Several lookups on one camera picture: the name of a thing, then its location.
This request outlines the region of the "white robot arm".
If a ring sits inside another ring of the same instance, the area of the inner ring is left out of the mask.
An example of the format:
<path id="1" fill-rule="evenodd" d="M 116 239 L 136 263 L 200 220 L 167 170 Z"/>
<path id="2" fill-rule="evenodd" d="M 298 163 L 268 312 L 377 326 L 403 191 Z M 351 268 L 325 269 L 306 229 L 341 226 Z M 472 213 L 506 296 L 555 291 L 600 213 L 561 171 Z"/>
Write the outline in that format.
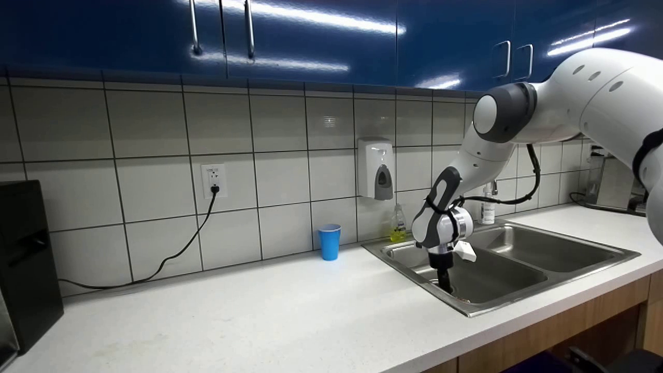
<path id="1" fill-rule="evenodd" d="M 436 283 L 449 291 L 454 254 L 472 232 L 466 191 L 493 180 L 513 153 L 535 143 L 585 134 L 617 158 L 648 193 L 646 220 L 663 242 L 663 60 L 613 48 L 567 55 L 546 81 L 506 83 L 479 98 L 459 156 L 434 179 L 413 220 Z M 535 182 L 541 182 L 533 158 Z"/>

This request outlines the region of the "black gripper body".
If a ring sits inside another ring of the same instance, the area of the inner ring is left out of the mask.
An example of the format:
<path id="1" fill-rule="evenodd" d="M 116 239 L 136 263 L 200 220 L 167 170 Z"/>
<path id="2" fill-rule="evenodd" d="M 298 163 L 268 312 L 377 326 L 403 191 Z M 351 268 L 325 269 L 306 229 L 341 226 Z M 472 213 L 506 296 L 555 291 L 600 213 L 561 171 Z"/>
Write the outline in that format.
<path id="1" fill-rule="evenodd" d="M 445 273 L 454 266 L 454 254 L 451 252 L 430 252 L 428 266 L 434 271 Z"/>

